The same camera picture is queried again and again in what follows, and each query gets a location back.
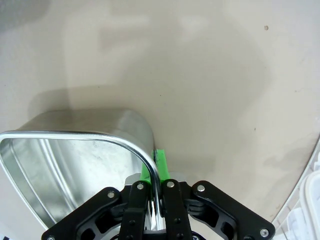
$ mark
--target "dark object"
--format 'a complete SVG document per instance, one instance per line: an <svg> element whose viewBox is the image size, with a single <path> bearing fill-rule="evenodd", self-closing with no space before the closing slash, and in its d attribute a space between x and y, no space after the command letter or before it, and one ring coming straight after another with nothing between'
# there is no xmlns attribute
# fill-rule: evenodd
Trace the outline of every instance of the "dark object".
<svg viewBox="0 0 320 240"><path fill-rule="evenodd" d="M162 213L166 230L144 231L151 188L137 181L122 191L106 187L48 229L48 240L100 240L121 224L113 240L205 240L191 231L188 214L206 224L224 240L270 240L275 227L207 181L192 187L168 179L162 183Z"/></svg>

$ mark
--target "rolled metal rim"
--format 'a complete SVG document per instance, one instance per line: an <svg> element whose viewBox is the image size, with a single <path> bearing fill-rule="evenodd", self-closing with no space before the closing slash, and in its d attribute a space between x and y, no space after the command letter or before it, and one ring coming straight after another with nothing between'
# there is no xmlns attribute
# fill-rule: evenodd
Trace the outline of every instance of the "rolled metal rim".
<svg viewBox="0 0 320 240"><path fill-rule="evenodd" d="M150 173L150 180L152 186L153 200L154 200L154 208L155 208L155 222L156 229L161 230L164 228L163 219L161 217L161 181L158 173L157 166L153 159L140 147L136 146L132 142L125 140L123 138L112 136L103 133L94 133L94 132L83 132L83 131L6 131L0 134L0 143L4 139L54 139L54 140L86 140L86 141L105 141L109 143L114 143L119 145L133 154L135 154L147 167ZM5 170L5 174L10 179L11 183L15 186L16 191L19 195L23 197L20 190L16 186L14 180L9 174L6 166L3 163L2 158L0 157L0 162ZM23 199L27 204L32 213L38 218L38 215L34 212L28 202Z"/></svg>

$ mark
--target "metal screw head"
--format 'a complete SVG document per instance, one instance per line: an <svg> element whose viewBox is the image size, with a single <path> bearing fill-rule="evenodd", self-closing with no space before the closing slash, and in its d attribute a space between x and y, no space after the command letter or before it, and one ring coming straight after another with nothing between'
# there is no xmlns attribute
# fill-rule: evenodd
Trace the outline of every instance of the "metal screw head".
<svg viewBox="0 0 320 240"><path fill-rule="evenodd" d="M175 183L174 183L173 181L168 181L168 182L166 183L166 186L167 186L168 188L173 188L173 187L175 186Z"/></svg>
<svg viewBox="0 0 320 240"><path fill-rule="evenodd" d="M205 188L205 186L203 186L203 185L199 185L196 189L197 189L199 192L203 192L206 188Z"/></svg>
<svg viewBox="0 0 320 240"><path fill-rule="evenodd" d="M263 228L260 230L260 235L261 235L261 237L266 238L269 236L269 231L267 229Z"/></svg>
<svg viewBox="0 0 320 240"><path fill-rule="evenodd" d="M113 191L108 192L108 198L113 198L115 196L115 193Z"/></svg>
<svg viewBox="0 0 320 240"><path fill-rule="evenodd" d="M139 189L139 190L141 190L141 189L144 189L144 185L143 184L141 184L141 183L139 183L137 186L136 186L136 188L137 189Z"/></svg>

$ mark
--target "silver container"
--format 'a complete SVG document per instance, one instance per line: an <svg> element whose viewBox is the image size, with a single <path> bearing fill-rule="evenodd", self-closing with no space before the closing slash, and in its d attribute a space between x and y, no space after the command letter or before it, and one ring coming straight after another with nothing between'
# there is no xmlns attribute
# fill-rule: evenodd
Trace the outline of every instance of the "silver container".
<svg viewBox="0 0 320 240"><path fill-rule="evenodd" d="M105 187L122 190L128 176L151 176L157 228L160 179L152 158L153 133L127 109L52 111L0 134L1 165L45 228Z"/></svg>

